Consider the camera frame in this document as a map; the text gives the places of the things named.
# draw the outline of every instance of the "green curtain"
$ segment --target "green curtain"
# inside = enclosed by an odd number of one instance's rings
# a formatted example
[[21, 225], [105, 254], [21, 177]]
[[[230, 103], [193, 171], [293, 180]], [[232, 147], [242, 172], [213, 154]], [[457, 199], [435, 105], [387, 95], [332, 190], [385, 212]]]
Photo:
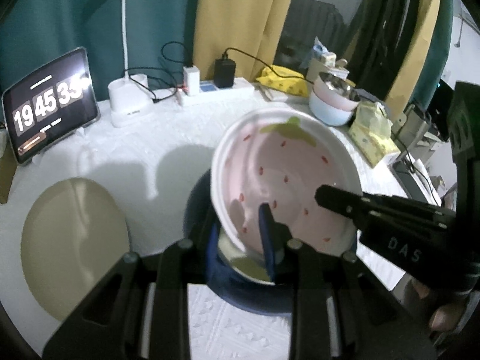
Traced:
[[[197, 0], [127, 0], [129, 65], [164, 67], [160, 48], [171, 40], [192, 50], [196, 7]], [[123, 71], [121, 0], [17, 0], [0, 25], [0, 88], [79, 46], [87, 49], [97, 100], [105, 100]], [[165, 53], [185, 57], [178, 45]]]
[[440, 0], [438, 17], [431, 37], [427, 58], [410, 98], [426, 110], [434, 96], [450, 51], [453, 23], [453, 0]]

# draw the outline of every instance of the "beige plate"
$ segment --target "beige plate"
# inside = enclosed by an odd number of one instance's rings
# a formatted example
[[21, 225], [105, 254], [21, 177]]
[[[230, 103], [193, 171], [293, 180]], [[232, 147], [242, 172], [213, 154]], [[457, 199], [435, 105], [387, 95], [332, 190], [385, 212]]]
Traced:
[[23, 274], [37, 302], [62, 321], [129, 250], [125, 216], [105, 188], [85, 178], [47, 188], [23, 227]]

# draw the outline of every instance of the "yellow plastic bag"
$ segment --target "yellow plastic bag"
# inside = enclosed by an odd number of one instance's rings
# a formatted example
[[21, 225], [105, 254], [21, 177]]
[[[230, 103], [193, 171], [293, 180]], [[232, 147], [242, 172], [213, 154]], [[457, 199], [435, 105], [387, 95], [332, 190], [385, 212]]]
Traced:
[[262, 75], [257, 78], [257, 81], [262, 85], [276, 89], [277, 91], [285, 92], [295, 96], [308, 97], [309, 93], [307, 84], [306, 81], [303, 79], [302, 74], [282, 66], [273, 65], [272, 68], [280, 76], [293, 77], [287, 79], [280, 78], [275, 73], [273, 73], [272, 69], [266, 67], [262, 70]]

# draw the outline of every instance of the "white charger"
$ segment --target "white charger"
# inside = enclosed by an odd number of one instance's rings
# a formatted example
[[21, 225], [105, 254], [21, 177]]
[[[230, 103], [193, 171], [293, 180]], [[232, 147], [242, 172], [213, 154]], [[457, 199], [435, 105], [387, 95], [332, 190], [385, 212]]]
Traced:
[[195, 65], [183, 67], [183, 86], [189, 96], [196, 96], [200, 93], [200, 69]]

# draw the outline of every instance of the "table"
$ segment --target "table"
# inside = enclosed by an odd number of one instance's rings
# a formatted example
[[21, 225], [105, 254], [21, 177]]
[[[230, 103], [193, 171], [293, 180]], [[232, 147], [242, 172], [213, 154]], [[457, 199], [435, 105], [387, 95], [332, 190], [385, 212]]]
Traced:
[[[310, 113], [305, 104], [291, 106]], [[267, 102], [259, 90], [248, 98], [186, 108], [168, 99], [155, 105], [148, 121], [114, 128], [109, 103], [101, 102], [98, 122], [17, 170], [9, 201], [0, 205], [0, 301], [37, 353], [59, 325], [30, 293], [20, 261], [23, 223], [39, 195], [73, 176], [97, 181], [124, 211], [133, 250], [141, 255], [162, 251], [182, 238], [188, 195], [210, 168], [223, 132], [238, 117], [259, 107], [289, 105]], [[331, 130], [355, 162], [365, 192], [405, 196], [386, 166], [371, 169], [344, 132]], [[363, 245], [358, 255], [390, 290], [404, 274]], [[290, 328], [286, 319], [237, 310], [205, 286], [189, 287], [189, 307], [194, 360], [287, 358]]]

